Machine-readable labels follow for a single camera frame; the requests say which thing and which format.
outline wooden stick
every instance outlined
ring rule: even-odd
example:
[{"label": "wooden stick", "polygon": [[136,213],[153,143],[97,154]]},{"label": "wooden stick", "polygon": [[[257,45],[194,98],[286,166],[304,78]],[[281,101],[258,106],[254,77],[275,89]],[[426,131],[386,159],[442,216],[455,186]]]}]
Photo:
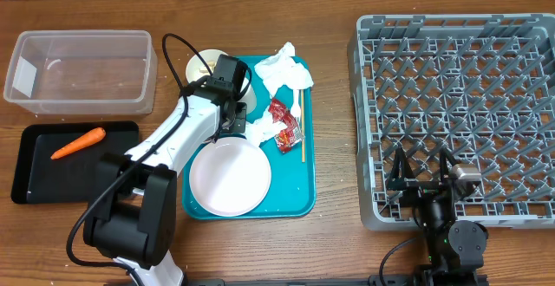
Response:
[{"label": "wooden stick", "polygon": [[[301,133],[303,134],[303,137],[304,137],[304,90],[301,90]],[[304,138],[303,138],[303,142],[301,142],[301,153],[303,153],[302,161],[305,162],[306,146],[304,144]]]}]

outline white label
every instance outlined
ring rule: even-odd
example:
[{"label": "white label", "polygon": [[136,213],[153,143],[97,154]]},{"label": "white label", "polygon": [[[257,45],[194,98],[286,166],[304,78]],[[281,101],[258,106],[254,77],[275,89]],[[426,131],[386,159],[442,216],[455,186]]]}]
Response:
[{"label": "white label", "polygon": [[16,67],[16,76],[14,77],[14,88],[30,98],[33,94],[35,77],[36,67],[19,56],[19,61],[17,61]]}]

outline orange carrot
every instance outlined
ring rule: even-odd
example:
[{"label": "orange carrot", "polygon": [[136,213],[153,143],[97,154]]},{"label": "orange carrot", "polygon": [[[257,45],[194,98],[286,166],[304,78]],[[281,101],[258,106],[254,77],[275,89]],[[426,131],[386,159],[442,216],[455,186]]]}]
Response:
[{"label": "orange carrot", "polygon": [[92,146],[96,144],[106,136],[106,131],[101,127],[97,127],[79,137],[77,140],[67,144],[66,146],[60,148],[50,157],[51,159],[59,159],[63,156],[75,153],[87,146]]}]

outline gray metal rack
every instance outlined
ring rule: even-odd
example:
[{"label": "gray metal rack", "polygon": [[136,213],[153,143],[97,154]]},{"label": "gray metal rack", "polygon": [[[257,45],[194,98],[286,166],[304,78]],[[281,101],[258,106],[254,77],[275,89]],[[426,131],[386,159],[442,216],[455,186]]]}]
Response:
[{"label": "gray metal rack", "polygon": [[402,146],[420,180],[438,152],[482,172],[455,204],[486,226],[555,227],[555,16],[362,16],[349,43],[362,222],[416,229],[387,191]]}]

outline white cloth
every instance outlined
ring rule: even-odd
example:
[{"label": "white cloth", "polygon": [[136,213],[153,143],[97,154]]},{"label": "white cloth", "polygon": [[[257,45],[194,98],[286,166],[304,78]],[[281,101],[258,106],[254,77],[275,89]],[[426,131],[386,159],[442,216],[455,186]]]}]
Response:
[{"label": "white cloth", "polygon": [[273,138],[285,128],[287,126],[282,121],[274,123],[271,113],[266,108],[261,118],[245,124],[245,137],[254,146],[260,146],[262,142]]},{"label": "white cloth", "polygon": [[303,64],[296,63],[292,56],[295,56],[295,47],[287,42],[276,55],[263,59],[254,66],[254,71],[262,79],[270,97],[274,97],[283,85],[292,90],[303,90],[314,85],[310,72]]}]

